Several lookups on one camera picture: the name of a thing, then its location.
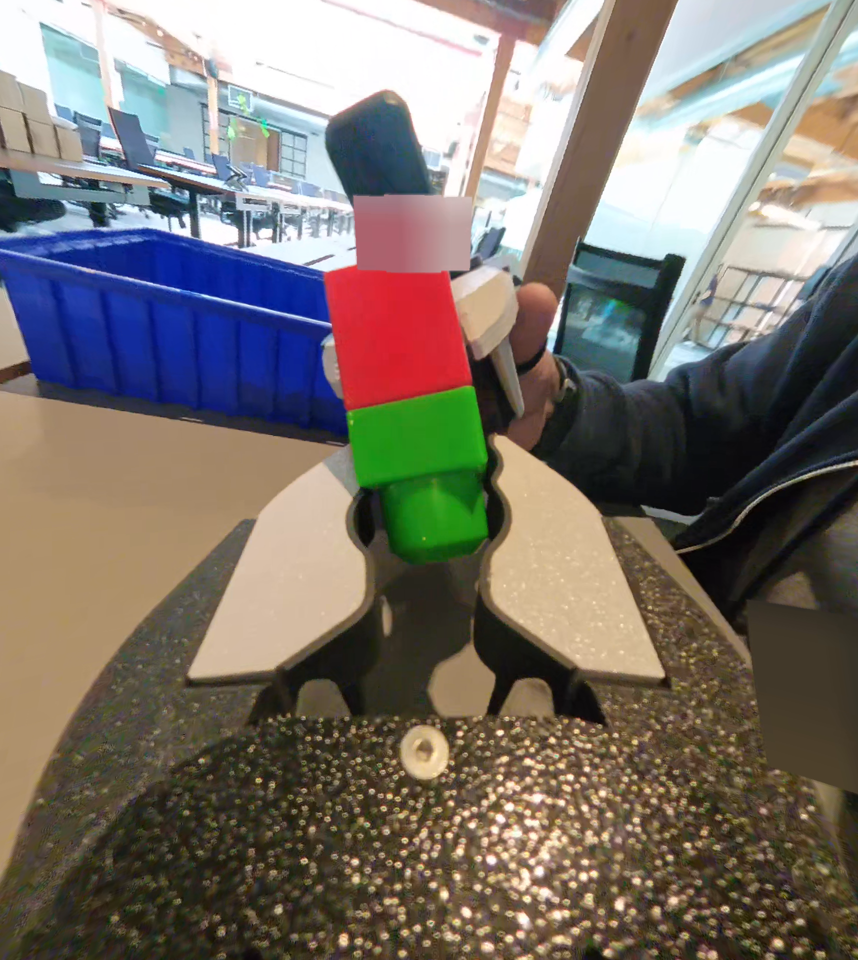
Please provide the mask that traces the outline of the person's right hand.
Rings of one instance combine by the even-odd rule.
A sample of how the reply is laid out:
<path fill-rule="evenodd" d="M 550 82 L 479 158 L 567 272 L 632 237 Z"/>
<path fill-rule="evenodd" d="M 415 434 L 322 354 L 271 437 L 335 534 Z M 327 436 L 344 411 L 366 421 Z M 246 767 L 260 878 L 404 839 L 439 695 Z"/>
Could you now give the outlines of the person's right hand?
<path fill-rule="evenodd" d="M 509 345 L 524 413 L 507 427 L 507 437 L 537 457 L 553 453 L 566 438 L 578 411 L 580 389 L 565 362 L 548 347 L 558 300 L 542 283 L 516 289 L 517 317 Z"/>

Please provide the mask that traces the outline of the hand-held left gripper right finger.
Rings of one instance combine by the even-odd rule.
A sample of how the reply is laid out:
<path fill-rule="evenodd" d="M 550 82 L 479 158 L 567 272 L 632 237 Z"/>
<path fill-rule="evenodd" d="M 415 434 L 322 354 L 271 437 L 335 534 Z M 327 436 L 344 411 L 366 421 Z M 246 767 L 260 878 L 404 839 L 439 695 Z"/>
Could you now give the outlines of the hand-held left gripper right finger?
<path fill-rule="evenodd" d="M 495 694 L 540 678 L 554 694 L 582 682 L 657 688 L 666 673 L 603 516 L 550 466 L 490 439 L 490 505 L 474 648 Z"/>

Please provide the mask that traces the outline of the thick wooden post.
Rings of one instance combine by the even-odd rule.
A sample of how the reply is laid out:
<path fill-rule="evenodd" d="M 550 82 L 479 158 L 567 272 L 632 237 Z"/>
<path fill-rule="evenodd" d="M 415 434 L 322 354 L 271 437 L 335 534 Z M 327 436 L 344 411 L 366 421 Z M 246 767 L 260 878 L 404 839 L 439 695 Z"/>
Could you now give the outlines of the thick wooden post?
<path fill-rule="evenodd" d="M 539 49 L 566 53 L 558 36 L 588 26 L 591 40 L 520 259 L 525 283 L 564 293 L 567 272 L 675 15 L 677 1 L 567 2 Z"/>

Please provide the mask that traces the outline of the person's body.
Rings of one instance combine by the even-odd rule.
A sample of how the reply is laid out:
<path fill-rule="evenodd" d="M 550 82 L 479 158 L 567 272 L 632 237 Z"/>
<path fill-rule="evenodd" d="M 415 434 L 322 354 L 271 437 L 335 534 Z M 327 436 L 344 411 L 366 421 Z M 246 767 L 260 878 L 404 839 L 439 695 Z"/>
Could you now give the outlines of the person's body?
<path fill-rule="evenodd" d="M 858 618 L 858 461 L 775 489 L 682 558 L 744 639 L 754 601 Z"/>

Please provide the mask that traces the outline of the person's right forearm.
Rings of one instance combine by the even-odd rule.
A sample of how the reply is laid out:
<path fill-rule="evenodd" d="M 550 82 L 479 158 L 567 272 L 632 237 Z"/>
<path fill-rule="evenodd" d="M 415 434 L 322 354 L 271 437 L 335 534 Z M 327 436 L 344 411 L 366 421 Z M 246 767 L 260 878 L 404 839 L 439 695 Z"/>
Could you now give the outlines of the person's right forearm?
<path fill-rule="evenodd" d="M 575 388 L 533 454 L 590 498 L 696 516 L 709 538 L 774 493 L 858 466 L 858 253 L 771 334 L 665 380 Z"/>

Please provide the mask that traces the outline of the thin wooden post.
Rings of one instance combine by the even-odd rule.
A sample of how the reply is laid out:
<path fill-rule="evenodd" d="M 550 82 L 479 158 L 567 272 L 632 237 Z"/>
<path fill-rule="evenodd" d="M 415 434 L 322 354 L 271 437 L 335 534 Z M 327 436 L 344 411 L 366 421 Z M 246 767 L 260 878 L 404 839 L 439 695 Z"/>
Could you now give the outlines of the thin wooden post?
<path fill-rule="evenodd" d="M 471 140 L 471 151 L 467 164 L 464 183 L 460 189 L 462 196 L 476 202 L 485 161 L 490 149 L 495 122 L 510 71 L 516 48 L 516 39 L 509 33 L 501 32 L 495 51 L 490 83 L 483 99 L 482 110 Z"/>

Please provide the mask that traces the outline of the blue plastic bin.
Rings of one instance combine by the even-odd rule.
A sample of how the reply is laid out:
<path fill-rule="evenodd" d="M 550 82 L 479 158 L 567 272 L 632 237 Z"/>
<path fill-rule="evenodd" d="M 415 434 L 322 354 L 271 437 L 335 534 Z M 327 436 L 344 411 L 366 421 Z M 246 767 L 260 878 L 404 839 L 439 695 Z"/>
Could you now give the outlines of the blue plastic bin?
<path fill-rule="evenodd" d="M 348 436 L 320 270 L 134 227 L 0 235 L 0 279 L 40 381 Z"/>

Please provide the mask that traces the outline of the long wooden desk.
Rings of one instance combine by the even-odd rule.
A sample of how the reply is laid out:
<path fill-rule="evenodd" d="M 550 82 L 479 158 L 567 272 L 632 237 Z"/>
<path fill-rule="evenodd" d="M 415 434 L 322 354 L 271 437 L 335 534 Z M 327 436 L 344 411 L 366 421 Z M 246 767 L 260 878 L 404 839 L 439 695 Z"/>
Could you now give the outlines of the long wooden desk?
<path fill-rule="evenodd" d="M 63 160 L 0 148 L 0 231 L 60 219 L 65 205 L 147 208 L 163 179 L 111 165 Z"/>

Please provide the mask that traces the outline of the black screen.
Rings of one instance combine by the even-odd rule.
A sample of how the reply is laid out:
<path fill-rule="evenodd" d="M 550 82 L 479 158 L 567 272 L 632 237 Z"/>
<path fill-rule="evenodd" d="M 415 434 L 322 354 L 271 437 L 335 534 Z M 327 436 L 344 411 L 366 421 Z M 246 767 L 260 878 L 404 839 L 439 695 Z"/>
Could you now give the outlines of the black screen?
<path fill-rule="evenodd" d="M 620 383 L 648 378 L 663 321 L 687 264 L 580 241 L 566 276 L 553 352 Z"/>

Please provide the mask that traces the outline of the black office chair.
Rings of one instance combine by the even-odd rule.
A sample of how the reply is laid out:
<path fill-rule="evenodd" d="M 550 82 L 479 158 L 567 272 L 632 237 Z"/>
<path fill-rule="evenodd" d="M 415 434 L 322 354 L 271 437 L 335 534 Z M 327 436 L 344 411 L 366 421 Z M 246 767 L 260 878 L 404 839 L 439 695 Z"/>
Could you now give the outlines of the black office chair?
<path fill-rule="evenodd" d="M 121 146 L 125 168 L 133 172 L 143 167 L 160 169 L 157 163 L 159 139 L 147 136 L 135 114 L 111 106 L 107 110 Z"/>

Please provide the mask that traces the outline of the large red mega block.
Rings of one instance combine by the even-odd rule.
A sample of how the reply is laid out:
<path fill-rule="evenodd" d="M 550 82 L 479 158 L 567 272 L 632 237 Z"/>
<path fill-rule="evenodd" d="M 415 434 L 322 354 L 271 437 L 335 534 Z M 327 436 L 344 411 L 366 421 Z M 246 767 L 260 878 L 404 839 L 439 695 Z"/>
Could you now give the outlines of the large red mega block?
<path fill-rule="evenodd" d="M 352 266 L 324 287 L 347 411 L 471 386 L 447 271 Z"/>

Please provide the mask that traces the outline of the green mega block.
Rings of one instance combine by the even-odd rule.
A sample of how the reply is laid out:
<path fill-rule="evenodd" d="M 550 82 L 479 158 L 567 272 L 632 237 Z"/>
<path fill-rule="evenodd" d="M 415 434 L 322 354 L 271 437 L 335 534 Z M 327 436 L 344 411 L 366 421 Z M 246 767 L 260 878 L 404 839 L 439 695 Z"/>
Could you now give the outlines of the green mega block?
<path fill-rule="evenodd" d="M 347 422 L 358 484 L 377 495 L 396 557 L 446 562 L 483 544 L 489 456 L 472 386 L 350 411 Z"/>

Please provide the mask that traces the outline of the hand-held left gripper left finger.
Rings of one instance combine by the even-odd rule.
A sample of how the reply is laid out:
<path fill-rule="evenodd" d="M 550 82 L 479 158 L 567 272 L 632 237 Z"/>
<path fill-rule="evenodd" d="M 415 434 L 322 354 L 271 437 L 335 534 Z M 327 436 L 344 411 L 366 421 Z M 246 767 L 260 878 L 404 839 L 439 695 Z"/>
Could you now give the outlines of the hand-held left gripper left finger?
<path fill-rule="evenodd" d="M 187 682 L 359 684 L 384 637 L 374 534 L 372 500 L 338 448 L 258 514 Z"/>

